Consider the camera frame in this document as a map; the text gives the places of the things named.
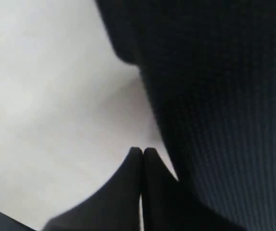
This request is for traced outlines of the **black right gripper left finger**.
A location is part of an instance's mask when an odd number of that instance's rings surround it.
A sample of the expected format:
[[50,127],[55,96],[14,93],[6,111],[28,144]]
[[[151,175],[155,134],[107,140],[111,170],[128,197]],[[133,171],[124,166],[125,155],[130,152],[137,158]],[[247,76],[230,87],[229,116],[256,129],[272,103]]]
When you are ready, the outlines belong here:
[[142,150],[130,148],[114,175],[92,196],[52,218],[45,231],[138,231]]

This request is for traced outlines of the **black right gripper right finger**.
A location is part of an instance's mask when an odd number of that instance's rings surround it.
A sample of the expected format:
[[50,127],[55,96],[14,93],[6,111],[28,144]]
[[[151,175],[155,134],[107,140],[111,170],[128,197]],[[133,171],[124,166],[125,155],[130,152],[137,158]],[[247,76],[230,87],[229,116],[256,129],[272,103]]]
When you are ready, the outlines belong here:
[[242,231],[197,201],[171,174],[158,152],[143,154],[142,210],[146,231]]

